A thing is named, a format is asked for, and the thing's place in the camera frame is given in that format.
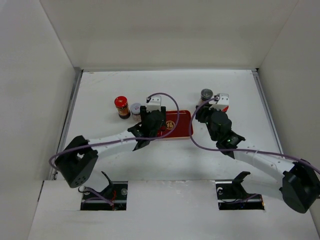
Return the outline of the grey-lid condiment jar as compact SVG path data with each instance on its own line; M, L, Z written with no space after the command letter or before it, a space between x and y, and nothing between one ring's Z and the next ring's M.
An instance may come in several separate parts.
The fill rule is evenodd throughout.
M131 116L132 118L137 122L141 122L141 104L140 103L133 103L130 106L130 112L131 112Z

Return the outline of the black-top salt grinder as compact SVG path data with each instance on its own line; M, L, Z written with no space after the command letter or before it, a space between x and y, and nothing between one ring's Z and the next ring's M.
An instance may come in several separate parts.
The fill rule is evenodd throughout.
M214 93L211 89L208 89L208 88L204 88L201 90L200 92L200 99L199 99L199 102L198 104L202 104L203 102L211 99L213 97Z

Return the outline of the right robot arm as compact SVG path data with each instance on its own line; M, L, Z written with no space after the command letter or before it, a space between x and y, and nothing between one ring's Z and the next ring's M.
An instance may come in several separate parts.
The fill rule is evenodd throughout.
M208 101L197 105L191 117L206 125L210 139L216 143L214 152L247 163L275 179L275 185L248 184L239 180L232 185L238 198L252 190L262 190L283 200L292 210L304 214L320 196L320 171L308 161L276 152L259 150L243 136L232 130L232 121L226 112Z

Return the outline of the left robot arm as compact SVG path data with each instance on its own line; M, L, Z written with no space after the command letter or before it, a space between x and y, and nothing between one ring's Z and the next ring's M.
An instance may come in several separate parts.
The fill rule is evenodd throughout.
M75 150L61 154L54 164L70 188L91 188L103 200L112 195L110 180L95 169L96 163L109 156L146 147L165 126L166 107L148 112L146 106L141 106L140 113L141 122L122 133L97 139L85 139L79 135L69 143L66 150Z

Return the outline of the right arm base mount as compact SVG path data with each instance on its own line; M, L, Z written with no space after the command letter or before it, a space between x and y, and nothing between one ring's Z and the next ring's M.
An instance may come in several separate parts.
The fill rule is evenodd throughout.
M218 208L220 211L265 210L260 194L247 193L242 186L249 171L242 171L233 179L215 181Z

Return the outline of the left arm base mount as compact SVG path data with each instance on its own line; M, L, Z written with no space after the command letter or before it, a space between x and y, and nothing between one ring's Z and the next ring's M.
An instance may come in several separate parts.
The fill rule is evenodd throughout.
M98 190L92 186L80 186L82 194L81 211L125 211L127 209L128 182L112 181L109 176L100 171L90 178L93 184L98 184Z

